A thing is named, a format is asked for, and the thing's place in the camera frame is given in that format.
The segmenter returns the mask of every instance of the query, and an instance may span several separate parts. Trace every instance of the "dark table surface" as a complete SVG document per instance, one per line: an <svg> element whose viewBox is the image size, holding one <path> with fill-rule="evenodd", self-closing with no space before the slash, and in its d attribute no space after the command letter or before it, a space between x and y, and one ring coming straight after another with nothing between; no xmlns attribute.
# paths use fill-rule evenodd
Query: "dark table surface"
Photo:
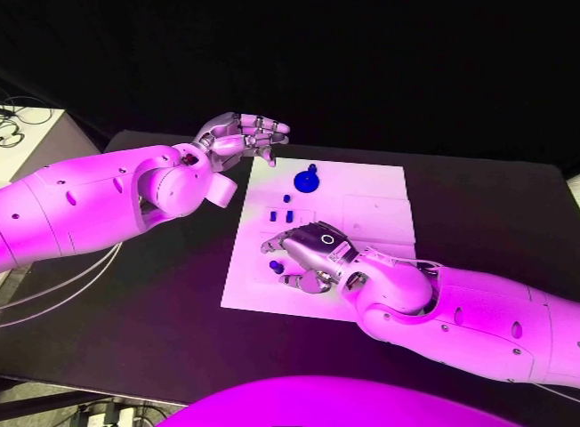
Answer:
<svg viewBox="0 0 580 427"><path fill-rule="evenodd" d="M110 150L188 140L123 132ZM402 166L417 256L580 301L580 210L552 166L299 145L276 152ZM189 217L128 240L98 283L61 309L0 330L0 375L177 403L261 378L338 375L428 392L522 424L580 423L580 404L440 365L352 323L219 307L250 167L245 159L226 173L238 183L226 209L203 202ZM101 254L36 262L15 298L71 278ZM9 310L0 321L77 288Z"/></svg>

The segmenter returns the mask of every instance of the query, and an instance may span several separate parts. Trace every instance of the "blue object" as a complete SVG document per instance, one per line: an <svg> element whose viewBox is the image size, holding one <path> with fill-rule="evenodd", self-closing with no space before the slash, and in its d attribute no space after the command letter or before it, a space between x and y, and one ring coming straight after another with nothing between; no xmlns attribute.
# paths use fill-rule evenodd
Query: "blue object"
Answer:
<svg viewBox="0 0 580 427"><path fill-rule="evenodd" d="M281 274L284 272L284 266L277 261L271 261L268 266L271 267L271 270L276 272L276 274Z"/></svg>
<svg viewBox="0 0 580 427"><path fill-rule="evenodd" d="M301 193L316 191L319 187L319 176L316 175L316 165L309 165L309 169L299 172L294 177L294 187Z"/></svg>

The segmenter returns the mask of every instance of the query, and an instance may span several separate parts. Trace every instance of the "white paper sheet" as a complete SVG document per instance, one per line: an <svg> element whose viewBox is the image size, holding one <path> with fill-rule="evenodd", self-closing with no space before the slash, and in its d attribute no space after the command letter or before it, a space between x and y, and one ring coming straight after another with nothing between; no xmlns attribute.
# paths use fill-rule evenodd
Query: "white paper sheet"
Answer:
<svg viewBox="0 0 580 427"><path fill-rule="evenodd" d="M319 188L304 194L294 188L294 176L312 163L317 167ZM290 203L284 203L286 194ZM276 222L270 221L273 210ZM294 212L293 223L286 223L289 210ZM284 265L284 274L303 272L287 253L261 254L261 243L268 238L314 221L342 230L358 250L372 245L382 252L413 258L414 227L402 168L293 158L277 158L277 166L270 168L255 159L222 307L353 321L335 289L326 294L306 294L277 282L278 276L268 267L271 260Z"/></svg>

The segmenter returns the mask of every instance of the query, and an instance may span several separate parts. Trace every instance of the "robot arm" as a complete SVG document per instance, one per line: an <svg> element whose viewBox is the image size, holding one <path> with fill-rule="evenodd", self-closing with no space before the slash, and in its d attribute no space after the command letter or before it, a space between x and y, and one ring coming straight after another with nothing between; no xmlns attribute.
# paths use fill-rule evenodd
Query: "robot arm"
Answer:
<svg viewBox="0 0 580 427"><path fill-rule="evenodd" d="M336 285L363 332L431 360L511 383L580 389L580 303L506 278L436 262L425 268L369 247L358 252L323 222L261 245L307 272L280 281L309 293Z"/></svg>
<svg viewBox="0 0 580 427"><path fill-rule="evenodd" d="M226 207L237 184L219 174L242 156L274 166L287 125L225 113L190 143L65 160L0 189L0 272L84 254L186 216L208 199Z"/></svg>

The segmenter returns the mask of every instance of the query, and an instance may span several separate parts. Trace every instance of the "white table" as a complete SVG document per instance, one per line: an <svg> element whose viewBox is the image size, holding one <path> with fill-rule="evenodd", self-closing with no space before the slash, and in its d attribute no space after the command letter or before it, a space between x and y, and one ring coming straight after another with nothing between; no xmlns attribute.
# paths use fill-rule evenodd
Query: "white table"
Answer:
<svg viewBox="0 0 580 427"><path fill-rule="evenodd" d="M4 109L12 111L13 107L4 106ZM17 112L17 116L30 123L45 120L49 114L48 109L36 108L25 108ZM52 118L39 125L28 125L17 117L10 120L17 123L25 138L13 148L0 147L0 188L45 165L100 153L64 109L55 109ZM7 272L0 274L0 284Z"/></svg>

